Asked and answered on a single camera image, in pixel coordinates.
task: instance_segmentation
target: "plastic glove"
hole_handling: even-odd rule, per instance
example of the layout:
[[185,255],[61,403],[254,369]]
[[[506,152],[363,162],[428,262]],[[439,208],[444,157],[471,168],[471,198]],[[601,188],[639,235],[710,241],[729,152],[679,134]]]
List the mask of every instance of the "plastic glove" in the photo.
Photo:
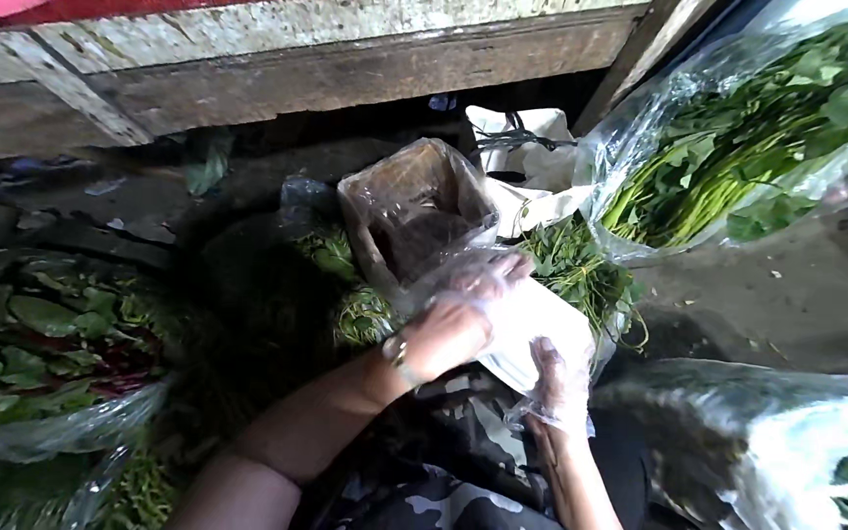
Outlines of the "plastic glove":
[[432,381],[473,360],[489,343],[493,306],[529,276],[530,258],[511,251],[475,253],[437,284],[426,308],[399,332],[407,343],[405,372],[414,383]]
[[532,342],[531,353],[539,371],[538,383],[509,411],[507,422],[517,425],[522,416],[530,414],[568,435],[594,436],[594,427],[588,419],[590,367],[587,363],[569,370],[546,337]]

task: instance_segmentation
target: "white paper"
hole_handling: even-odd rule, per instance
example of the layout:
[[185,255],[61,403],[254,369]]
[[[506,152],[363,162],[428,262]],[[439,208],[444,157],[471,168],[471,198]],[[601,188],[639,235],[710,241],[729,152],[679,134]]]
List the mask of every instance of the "white paper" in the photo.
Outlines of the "white paper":
[[489,310],[493,339],[479,362],[514,391],[526,394],[538,381],[530,344],[539,337],[551,340],[569,373],[589,369],[595,339],[588,319],[535,280],[520,282]]

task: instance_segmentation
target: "bracelet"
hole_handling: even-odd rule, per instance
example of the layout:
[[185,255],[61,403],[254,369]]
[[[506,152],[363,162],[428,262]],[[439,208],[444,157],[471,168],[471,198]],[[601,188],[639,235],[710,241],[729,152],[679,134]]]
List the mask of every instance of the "bracelet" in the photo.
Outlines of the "bracelet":
[[407,352],[408,341],[404,337],[403,331],[398,331],[391,337],[387,338],[384,341],[384,344],[382,344],[382,356],[384,359],[388,361],[388,364],[395,369],[397,374],[404,380],[405,383],[416,388],[427,383],[427,381],[418,377],[418,375],[411,370],[411,367],[404,363],[404,357]]

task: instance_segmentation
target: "wooden plank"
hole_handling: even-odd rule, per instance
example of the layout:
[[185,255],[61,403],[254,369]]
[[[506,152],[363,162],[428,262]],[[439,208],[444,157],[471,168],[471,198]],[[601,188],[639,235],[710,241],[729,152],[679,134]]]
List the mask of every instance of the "wooden plank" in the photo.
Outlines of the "wooden plank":
[[[153,135],[605,68],[644,6],[86,76]],[[0,157],[112,144],[35,82],[0,85]]]
[[597,9],[93,78],[115,85],[131,116],[165,134],[605,68],[642,11]]
[[115,142],[39,83],[0,85],[0,159]]
[[653,0],[571,128],[587,134],[716,0]]
[[153,141],[142,126],[94,90],[74,66],[56,54],[40,37],[19,31],[3,37],[2,46],[27,66],[41,86],[86,116],[117,144],[140,145]]
[[[259,0],[19,28],[84,74],[645,4],[648,0]],[[0,35],[11,29],[1,29]],[[0,83],[32,80],[0,49]]]

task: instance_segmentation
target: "camouflage fabric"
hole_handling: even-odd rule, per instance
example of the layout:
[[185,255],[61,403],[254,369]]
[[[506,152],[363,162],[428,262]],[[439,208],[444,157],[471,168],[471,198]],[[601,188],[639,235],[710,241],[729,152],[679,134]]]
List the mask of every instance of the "camouflage fabric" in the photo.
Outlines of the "camouflage fabric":
[[503,423],[520,397],[478,364],[404,396],[341,455],[323,478],[336,488],[324,491],[324,503],[302,505],[311,517],[300,522],[330,530],[561,528],[531,433]]

